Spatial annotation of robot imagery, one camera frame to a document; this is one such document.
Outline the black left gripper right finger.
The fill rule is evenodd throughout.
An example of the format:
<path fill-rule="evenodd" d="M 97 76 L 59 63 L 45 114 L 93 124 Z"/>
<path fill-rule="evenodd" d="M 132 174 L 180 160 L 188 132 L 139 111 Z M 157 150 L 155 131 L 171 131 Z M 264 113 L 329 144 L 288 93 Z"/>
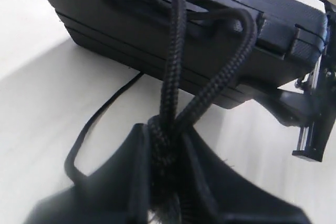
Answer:
<path fill-rule="evenodd" d="M 310 223 L 226 165 L 194 129 L 181 136 L 181 180 L 183 223 Z"/>

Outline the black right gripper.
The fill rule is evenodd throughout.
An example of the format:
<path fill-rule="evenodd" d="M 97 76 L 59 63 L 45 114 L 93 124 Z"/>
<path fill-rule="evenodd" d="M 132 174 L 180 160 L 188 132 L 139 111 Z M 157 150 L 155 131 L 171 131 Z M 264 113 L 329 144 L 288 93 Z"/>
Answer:
<path fill-rule="evenodd" d="M 292 155 L 310 162 L 322 162 L 335 124 L 335 13 L 327 12 L 327 18 L 326 45 L 314 71 L 301 85 L 303 94 L 278 88 L 246 88 L 247 94 L 280 124 L 302 127 Z"/>

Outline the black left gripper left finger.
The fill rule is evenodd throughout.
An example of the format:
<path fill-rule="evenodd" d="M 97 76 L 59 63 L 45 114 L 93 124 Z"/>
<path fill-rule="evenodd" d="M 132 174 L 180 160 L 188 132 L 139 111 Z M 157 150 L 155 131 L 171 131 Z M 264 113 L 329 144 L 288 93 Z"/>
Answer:
<path fill-rule="evenodd" d="M 147 223 L 150 150 L 148 127 L 134 125 L 100 168 L 41 200 L 25 223 Z"/>

